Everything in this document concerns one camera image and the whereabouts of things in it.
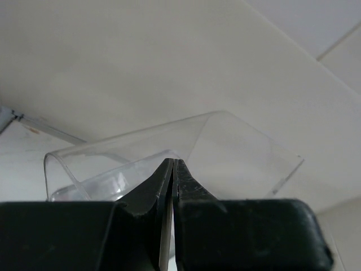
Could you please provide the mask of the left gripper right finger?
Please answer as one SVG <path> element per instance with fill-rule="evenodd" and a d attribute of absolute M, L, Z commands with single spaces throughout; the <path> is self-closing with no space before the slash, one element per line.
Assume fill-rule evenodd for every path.
<path fill-rule="evenodd" d="M 246 246 L 248 200 L 219 200 L 183 160 L 173 166 L 175 260 L 178 270 L 251 270 Z"/>

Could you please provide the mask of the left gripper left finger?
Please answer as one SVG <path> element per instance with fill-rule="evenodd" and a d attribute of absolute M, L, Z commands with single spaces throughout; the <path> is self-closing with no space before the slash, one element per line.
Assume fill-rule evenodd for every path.
<path fill-rule="evenodd" d="M 171 239 L 172 159 L 117 201 L 112 217 L 113 270 L 167 270 Z"/>

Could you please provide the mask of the clear acrylic drawer organizer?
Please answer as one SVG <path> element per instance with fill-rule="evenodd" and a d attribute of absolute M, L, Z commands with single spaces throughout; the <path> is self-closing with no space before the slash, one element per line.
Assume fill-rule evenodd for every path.
<path fill-rule="evenodd" d="M 181 159 L 218 199 L 273 198 L 303 164 L 294 154 L 226 111 L 49 152 L 47 200 L 118 200 L 165 159 Z"/>

